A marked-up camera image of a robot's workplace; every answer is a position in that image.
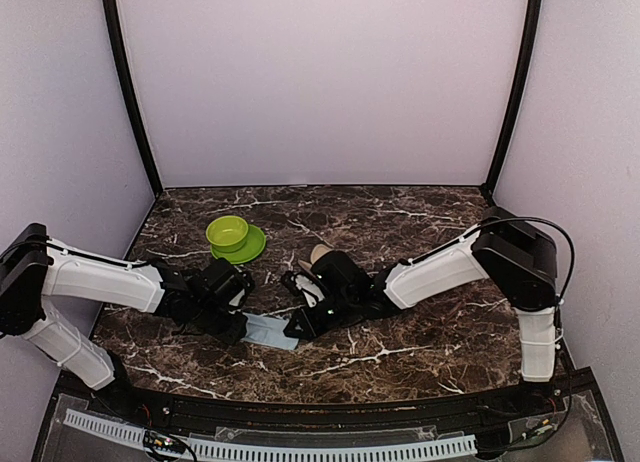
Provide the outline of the light blue cleaning cloth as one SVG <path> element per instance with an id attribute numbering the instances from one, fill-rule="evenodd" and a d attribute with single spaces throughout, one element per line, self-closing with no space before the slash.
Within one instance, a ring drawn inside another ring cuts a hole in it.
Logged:
<path id="1" fill-rule="evenodd" d="M 246 318 L 246 334 L 242 341 L 287 351 L 297 348 L 299 340 L 284 334 L 286 320 L 249 313 Z"/>

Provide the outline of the plaid sunglasses case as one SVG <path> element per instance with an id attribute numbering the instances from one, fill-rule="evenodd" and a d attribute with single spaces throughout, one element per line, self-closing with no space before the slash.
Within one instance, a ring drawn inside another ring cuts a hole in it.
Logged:
<path id="1" fill-rule="evenodd" d="M 333 249 L 324 244 L 317 244 L 311 250 L 311 254 L 309 256 L 309 260 L 299 260 L 299 267 L 306 273 L 312 273 L 312 266 L 318 262 L 324 255 L 332 252 Z"/>

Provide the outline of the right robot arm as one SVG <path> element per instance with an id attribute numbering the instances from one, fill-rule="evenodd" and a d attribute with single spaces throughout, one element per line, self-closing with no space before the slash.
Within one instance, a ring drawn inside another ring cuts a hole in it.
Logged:
<path id="1" fill-rule="evenodd" d="M 457 287 L 490 280 L 515 310 L 521 345 L 521 378 L 510 406 L 534 414 L 549 398 L 562 337 L 560 307 L 568 286 L 559 284 L 557 246 L 544 232 L 563 229 L 540 217 L 516 216 L 493 206 L 481 221 L 418 257 L 400 259 L 370 275 L 344 251 L 316 246 L 300 271 L 281 283 L 303 301 L 285 336 L 312 341 L 337 327 L 392 317 Z"/>

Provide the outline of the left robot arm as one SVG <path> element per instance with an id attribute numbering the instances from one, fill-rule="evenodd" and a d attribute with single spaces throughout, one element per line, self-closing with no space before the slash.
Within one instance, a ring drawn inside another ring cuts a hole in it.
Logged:
<path id="1" fill-rule="evenodd" d="M 161 259 L 123 261 L 71 247 L 32 223 L 1 254 L 1 333 L 31 342 L 89 389 L 102 390 L 103 403 L 117 416 L 131 418 L 141 397 L 122 381 L 118 357 L 84 336 L 52 298 L 132 308 L 234 344 L 246 334 L 241 308 L 254 287 L 248 272 L 225 259 L 188 270 Z"/>

